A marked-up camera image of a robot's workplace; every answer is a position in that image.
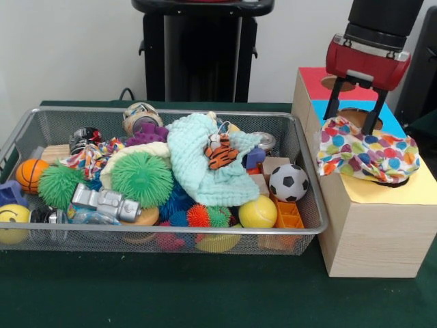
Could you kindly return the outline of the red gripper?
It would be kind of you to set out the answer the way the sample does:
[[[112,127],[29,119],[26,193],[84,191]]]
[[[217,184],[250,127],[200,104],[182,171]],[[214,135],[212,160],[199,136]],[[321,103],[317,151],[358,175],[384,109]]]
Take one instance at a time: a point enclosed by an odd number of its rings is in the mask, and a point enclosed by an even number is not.
[[[336,77],[326,77],[323,80],[332,84],[324,119],[337,115],[344,78],[352,77],[369,82],[378,98],[373,110],[367,114],[361,132],[371,135],[388,91],[399,85],[410,62],[411,54],[407,51],[389,51],[344,38],[341,34],[334,35],[326,54],[326,71]]]

